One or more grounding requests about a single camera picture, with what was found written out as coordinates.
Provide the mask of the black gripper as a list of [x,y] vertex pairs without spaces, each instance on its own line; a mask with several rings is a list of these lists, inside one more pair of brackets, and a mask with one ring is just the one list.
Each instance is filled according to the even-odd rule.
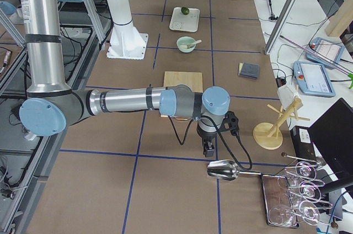
[[206,132],[200,126],[197,127],[196,131],[202,139],[203,155],[212,157],[215,152],[213,140],[216,138],[217,132]]

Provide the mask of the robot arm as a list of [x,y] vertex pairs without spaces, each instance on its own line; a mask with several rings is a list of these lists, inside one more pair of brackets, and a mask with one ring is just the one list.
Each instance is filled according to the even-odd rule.
[[197,121],[204,154],[213,155],[212,140],[220,134],[230,97],[221,87],[202,93],[186,85],[101,92],[74,91],[66,83],[58,0],[20,0],[31,85],[19,109],[22,124],[33,134],[51,136],[67,126],[101,113],[158,110],[169,117]]

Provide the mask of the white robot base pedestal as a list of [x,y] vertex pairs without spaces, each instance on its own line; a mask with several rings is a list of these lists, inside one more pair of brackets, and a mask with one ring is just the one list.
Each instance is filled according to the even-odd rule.
[[148,34],[141,34],[133,24],[129,0],[107,0],[113,30],[107,57],[110,59],[142,60]]

